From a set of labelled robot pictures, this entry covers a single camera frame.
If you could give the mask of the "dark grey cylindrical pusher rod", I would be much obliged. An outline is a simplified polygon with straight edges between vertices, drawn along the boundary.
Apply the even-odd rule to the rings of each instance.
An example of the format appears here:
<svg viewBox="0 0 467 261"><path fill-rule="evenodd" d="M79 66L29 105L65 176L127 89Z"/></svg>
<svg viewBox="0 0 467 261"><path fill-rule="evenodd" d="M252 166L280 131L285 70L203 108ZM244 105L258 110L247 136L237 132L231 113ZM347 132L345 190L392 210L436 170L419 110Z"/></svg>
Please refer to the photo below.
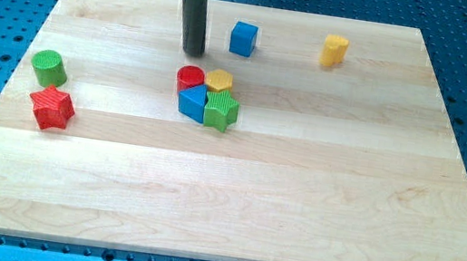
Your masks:
<svg viewBox="0 0 467 261"><path fill-rule="evenodd" d="M191 57L205 51L208 0L182 0L182 48Z"/></svg>

